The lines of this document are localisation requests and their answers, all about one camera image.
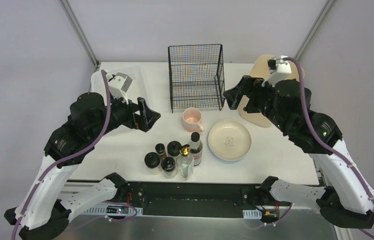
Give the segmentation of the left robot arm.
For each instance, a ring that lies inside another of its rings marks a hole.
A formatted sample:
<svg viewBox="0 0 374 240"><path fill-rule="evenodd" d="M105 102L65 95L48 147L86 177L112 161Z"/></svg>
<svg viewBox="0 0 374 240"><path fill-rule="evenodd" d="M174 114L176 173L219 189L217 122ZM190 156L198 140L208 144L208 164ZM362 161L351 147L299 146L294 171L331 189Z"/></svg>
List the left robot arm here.
<svg viewBox="0 0 374 240"><path fill-rule="evenodd" d="M24 201L4 214L14 227L11 237L52 240L93 206L126 200L128 183L115 172L70 197L61 198L60 193L105 134L120 126L147 132L160 117L142 97L132 102L110 94L106 97L97 92L81 94L70 105L67 121L47 141L40 170Z"/></svg>

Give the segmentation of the dark sauce bottle black cap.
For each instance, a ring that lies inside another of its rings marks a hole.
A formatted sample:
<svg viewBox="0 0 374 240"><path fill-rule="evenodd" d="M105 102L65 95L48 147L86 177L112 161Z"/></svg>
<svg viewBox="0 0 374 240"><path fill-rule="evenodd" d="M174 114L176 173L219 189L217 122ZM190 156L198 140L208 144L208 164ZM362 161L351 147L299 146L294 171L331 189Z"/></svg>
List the dark sauce bottle black cap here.
<svg viewBox="0 0 374 240"><path fill-rule="evenodd" d="M202 161L203 143L201 141L201 135L198 132L193 132L190 136L188 144L190 153L194 158L193 165L196 167Z"/></svg>

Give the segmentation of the cream plate with bear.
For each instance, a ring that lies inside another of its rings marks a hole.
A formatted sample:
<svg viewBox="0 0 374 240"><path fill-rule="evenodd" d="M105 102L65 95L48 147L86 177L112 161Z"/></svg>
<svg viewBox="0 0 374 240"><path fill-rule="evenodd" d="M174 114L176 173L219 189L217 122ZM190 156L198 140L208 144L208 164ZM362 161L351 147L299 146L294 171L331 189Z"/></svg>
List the cream plate with bear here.
<svg viewBox="0 0 374 240"><path fill-rule="evenodd" d="M210 129L207 143L210 151L217 158L236 162L249 153L252 137L248 129L239 122L223 120Z"/></svg>

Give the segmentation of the spice jar black lid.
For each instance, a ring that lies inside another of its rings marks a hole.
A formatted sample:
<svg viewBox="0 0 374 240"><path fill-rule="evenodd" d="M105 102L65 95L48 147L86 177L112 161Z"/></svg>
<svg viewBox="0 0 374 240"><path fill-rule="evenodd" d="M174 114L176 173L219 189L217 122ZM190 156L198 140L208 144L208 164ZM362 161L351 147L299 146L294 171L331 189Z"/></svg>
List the spice jar black lid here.
<svg viewBox="0 0 374 240"><path fill-rule="evenodd" d="M162 171L161 168L161 157L156 152L149 152L144 157L144 163L148 171L157 175Z"/></svg>
<svg viewBox="0 0 374 240"><path fill-rule="evenodd" d="M167 155L173 159L176 159L180 154L181 146L182 145L176 140L169 142L166 147Z"/></svg>
<svg viewBox="0 0 374 240"><path fill-rule="evenodd" d="M176 160L172 157L165 157L161 161L161 169L162 169L162 174L168 178L172 179L177 175L177 163Z"/></svg>

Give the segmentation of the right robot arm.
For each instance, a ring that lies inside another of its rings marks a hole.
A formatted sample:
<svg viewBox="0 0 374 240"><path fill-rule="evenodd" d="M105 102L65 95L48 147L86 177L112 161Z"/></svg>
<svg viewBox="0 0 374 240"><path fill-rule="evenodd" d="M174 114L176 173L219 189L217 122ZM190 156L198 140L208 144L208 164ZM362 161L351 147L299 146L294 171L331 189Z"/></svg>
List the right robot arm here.
<svg viewBox="0 0 374 240"><path fill-rule="evenodd" d="M328 186L294 184L268 176L260 194L320 213L329 223L346 229L371 229L374 225L374 189L356 176L342 132L328 115L310 109L311 91L295 79L271 85L262 78L244 75L223 93L230 109L248 98L244 110L262 113L295 146L308 154L328 179Z"/></svg>

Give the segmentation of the glass bottle gold pourer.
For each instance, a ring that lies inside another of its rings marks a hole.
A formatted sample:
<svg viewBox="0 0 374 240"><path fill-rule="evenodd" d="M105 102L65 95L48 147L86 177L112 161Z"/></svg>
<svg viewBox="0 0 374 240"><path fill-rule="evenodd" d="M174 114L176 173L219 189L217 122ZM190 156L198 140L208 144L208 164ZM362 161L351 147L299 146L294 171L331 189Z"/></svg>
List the glass bottle gold pourer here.
<svg viewBox="0 0 374 240"><path fill-rule="evenodd" d="M194 172L194 156L191 153L189 144L185 144L179 148L179 155L176 158L178 173L188 180Z"/></svg>

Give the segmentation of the pink mug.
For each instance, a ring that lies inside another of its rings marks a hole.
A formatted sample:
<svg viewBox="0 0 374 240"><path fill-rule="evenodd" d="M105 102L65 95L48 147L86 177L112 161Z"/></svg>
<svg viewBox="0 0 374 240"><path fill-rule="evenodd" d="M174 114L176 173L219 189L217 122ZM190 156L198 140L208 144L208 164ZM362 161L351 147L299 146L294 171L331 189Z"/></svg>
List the pink mug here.
<svg viewBox="0 0 374 240"><path fill-rule="evenodd" d="M199 109L190 107L184 110L182 114L182 124L188 132L202 133L205 127L202 124L202 113Z"/></svg>

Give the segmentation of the white perforated plastic basket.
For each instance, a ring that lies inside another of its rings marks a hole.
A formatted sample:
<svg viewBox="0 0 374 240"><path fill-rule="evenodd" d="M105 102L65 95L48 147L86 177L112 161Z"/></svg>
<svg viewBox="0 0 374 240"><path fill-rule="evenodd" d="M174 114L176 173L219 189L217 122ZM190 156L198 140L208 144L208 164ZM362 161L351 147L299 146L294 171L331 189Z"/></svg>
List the white perforated plastic basket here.
<svg viewBox="0 0 374 240"><path fill-rule="evenodd" d="M145 87L145 82L143 80L141 69L138 65L132 65L128 67L123 67L119 69L104 69L106 73L116 74L124 73L132 78L132 83L127 91L127 97L130 100L136 100L138 97L142 97L146 100L149 99L148 91ZM98 73L93 73L90 78L91 91L99 93L106 99L106 89L104 86L103 77L101 71Z"/></svg>

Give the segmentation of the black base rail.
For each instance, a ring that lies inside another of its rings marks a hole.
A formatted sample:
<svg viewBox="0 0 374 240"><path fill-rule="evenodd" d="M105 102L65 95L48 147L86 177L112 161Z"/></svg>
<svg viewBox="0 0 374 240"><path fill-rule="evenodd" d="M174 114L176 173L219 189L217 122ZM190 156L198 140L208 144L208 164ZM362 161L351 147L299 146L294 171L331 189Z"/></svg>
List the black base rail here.
<svg viewBox="0 0 374 240"><path fill-rule="evenodd" d="M129 200L143 215L242 218L243 212L270 209L277 203L259 184L130 181L117 198Z"/></svg>

